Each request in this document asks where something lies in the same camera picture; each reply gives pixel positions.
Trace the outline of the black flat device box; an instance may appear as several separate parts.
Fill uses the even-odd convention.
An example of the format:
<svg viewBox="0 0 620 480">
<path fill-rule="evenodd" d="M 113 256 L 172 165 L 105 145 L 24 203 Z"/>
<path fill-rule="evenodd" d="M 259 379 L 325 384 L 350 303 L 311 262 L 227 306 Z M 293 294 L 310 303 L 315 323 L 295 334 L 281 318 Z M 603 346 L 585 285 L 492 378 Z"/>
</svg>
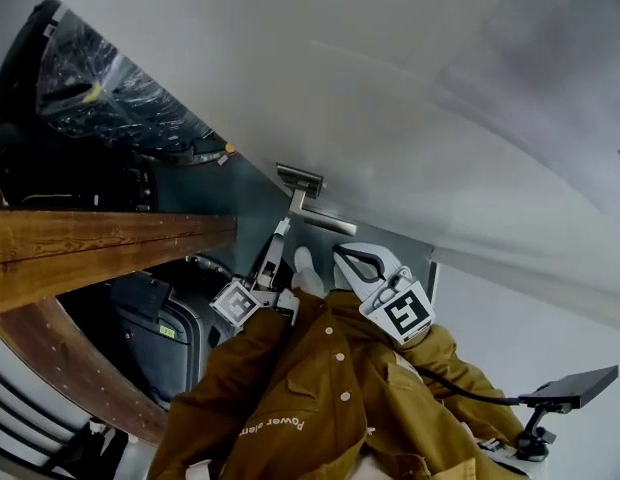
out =
<svg viewBox="0 0 620 480">
<path fill-rule="evenodd" d="M 530 394 L 520 395 L 519 400 L 530 408 L 544 407 L 548 412 L 567 414 L 585 407 L 618 376 L 618 365 L 567 375 L 544 384 Z"/>
</svg>

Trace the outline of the plastic-wrapped black pallet load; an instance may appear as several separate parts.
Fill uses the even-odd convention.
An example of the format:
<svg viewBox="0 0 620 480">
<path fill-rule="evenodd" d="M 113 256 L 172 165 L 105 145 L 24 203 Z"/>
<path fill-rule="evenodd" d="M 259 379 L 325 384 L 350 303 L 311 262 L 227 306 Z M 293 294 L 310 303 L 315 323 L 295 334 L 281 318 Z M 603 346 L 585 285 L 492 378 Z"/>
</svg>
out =
<svg viewBox="0 0 620 480">
<path fill-rule="evenodd" d="M 71 11 L 62 16 L 42 55 L 36 112 L 68 137 L 137 150 L 189 146 L 213 133 Z"/>
</svg>

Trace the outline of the person's left forearm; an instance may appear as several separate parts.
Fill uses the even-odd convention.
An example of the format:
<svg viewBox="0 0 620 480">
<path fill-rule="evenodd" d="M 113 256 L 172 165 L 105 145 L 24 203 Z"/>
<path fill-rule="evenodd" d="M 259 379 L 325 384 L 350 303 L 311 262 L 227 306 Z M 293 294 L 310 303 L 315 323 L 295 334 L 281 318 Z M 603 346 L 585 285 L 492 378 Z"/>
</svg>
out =
<svg viewBox="0 0 620 480">
<path fill-rule="evenodd" d="M 289 327 L 289 317 L 273 309 L 257 310 L 242 331 L 210 354 L 201 381 L 206 395 L 251 406 L 274 366 Z"/>
</svg>

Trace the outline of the black clamp mount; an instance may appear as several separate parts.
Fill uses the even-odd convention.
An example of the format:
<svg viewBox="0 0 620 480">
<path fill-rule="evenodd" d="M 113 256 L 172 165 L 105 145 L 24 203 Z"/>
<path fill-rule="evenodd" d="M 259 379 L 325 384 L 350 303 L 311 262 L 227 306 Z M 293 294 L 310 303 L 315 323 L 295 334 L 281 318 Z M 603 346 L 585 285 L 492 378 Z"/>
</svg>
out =
<svg viewBox="0 0 620 480">
<path fill-rule="evenodd" d="M 557 436 L 540 425 L 542 418 L 549 413 L 548 405 L 534 408 L 531 418 L 516 439 L 518 459 L 540 463 L 549 456 L 549 446 L 556 441 Z"/>
</svg>

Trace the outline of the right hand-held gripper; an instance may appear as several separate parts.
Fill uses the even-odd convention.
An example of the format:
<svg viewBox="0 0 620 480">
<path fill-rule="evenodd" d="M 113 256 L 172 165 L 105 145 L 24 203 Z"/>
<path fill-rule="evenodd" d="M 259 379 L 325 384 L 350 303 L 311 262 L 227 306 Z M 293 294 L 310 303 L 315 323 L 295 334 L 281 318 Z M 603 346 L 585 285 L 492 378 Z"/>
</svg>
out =
<svg viewBox="0 0 620 480">
<path fill-rule="evenodd" d="M 333 251 L 333 258 L 352 290 L 364 300 L 359 312 L 397 343 L 406 344 L 434 323 L 435 313 L 421 283 L 386 247 L 344 243 Z M 378 287 L 379 280 L 386 281 Z"/>
</svg>

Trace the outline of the person's white shoe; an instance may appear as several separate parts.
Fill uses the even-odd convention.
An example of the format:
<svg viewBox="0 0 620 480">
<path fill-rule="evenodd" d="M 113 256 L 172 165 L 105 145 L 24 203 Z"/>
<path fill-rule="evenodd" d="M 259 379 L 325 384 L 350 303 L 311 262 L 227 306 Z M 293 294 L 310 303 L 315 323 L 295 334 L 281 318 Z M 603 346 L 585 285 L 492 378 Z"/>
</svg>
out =
<svg viewBox="0 0 620 480">
<path fill-rule="evenodd" d="M 291 287 L 301 289 L 303 292 L 323 299 L 327 292 L 324 282 L 314 268 L 314 262 L 310 250 L 301 246 L 294 252 L 294 269 Z"/>
</svg>

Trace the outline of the white door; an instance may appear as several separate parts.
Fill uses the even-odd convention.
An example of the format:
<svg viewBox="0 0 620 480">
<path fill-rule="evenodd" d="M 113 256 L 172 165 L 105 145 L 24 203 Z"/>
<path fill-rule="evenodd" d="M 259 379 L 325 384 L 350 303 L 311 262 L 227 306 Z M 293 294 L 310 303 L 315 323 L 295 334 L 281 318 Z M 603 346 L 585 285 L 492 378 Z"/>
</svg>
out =
<svg viewBox="0 0 620 480">
<path fill-rule="evenodd" d="M 586 105 L 620 0 L 62 0 L 264 173 L 476 270 L 620 293 Z"/>
</svg>

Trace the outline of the light wooden stair beam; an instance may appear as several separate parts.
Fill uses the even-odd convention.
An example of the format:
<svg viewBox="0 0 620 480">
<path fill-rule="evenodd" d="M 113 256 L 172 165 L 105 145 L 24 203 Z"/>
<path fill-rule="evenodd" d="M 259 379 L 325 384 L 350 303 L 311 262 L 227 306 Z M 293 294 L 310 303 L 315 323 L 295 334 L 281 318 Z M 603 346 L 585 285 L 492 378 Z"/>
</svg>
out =
<svg viewBox="0 0 620 480">
<path fill-rule="evenodd" d="M 0 314 L 231 244 L 229 216 L 0 209 Z"/>
</svg>

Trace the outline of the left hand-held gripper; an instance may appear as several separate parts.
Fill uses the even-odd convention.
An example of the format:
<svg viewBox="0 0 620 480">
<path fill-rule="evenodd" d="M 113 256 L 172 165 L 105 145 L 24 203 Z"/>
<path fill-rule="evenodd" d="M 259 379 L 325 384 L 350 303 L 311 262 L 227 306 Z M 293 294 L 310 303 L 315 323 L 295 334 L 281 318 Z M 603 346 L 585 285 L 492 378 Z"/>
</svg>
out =
<svg viewBox="0 0 620 480">
<path fill-rule="evenodd" d="M 294 326 L 299 299 L 275 282 L 288 229 L 277 229 L 257 256 L 250 277 L 234 276 L 210 303 L 233 327 L 243 327 L 258 309 L 269 308 L 291 319 Z"/>
</svg>

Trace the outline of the person's right forearm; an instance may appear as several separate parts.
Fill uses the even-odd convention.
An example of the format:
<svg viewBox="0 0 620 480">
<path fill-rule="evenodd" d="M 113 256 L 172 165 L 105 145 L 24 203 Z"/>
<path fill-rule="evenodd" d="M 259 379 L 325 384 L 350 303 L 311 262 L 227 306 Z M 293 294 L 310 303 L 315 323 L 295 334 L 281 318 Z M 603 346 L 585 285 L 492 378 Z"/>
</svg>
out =
<svg viewBox="0 0 620 480">
<path fill-rule="evenodd" d="M 474 395 L 490 398 L 505 396 L 478 367 L 458 357 L 454 338 L 440 325 L 434 324 L 426 333 L 404 345 L 397 345 L 395 351 L 413 367 L 433 372 Z M 514 445 L 523 431 L 522 423 L 509 406 L 469 399 L 430 378 L 425 380 L 425 384 L 435 400 L 457 420 L 467 424 L 472 434 L 481 440 L 499 439 Z"/>
</svg>

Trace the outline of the person's mustard jacket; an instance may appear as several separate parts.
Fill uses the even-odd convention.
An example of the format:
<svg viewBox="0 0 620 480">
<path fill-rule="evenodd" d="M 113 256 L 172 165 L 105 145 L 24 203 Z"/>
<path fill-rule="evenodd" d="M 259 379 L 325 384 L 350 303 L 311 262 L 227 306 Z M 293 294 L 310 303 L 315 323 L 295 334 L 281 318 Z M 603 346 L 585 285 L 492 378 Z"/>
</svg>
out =
<svg viewBox="0 0 620 480">
<path fill-rule="evenodd" d="M 299 314 L 251 406 L 207 396 L 201 381 L 171 403 L 148 480 L 526 480 L 427 389 L 417 369 L 337 290 L 301 293 Z"/>
</svg>

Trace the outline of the curved dotted wooden stair stringer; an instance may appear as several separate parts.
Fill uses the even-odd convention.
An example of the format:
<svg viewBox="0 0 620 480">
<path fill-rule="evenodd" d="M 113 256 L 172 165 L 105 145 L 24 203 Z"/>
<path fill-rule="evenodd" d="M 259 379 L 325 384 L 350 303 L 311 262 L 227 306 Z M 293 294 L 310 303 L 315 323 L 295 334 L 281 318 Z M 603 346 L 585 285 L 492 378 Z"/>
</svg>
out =
<svg viewBox="0 0 620 480">
<path fill-rule="evenodd" d="M 121 374 L 55 298 L 0 313 L 0 338 L 43 381 L 84 411 L 157 446 L 167 413 Z"/>
</svg>

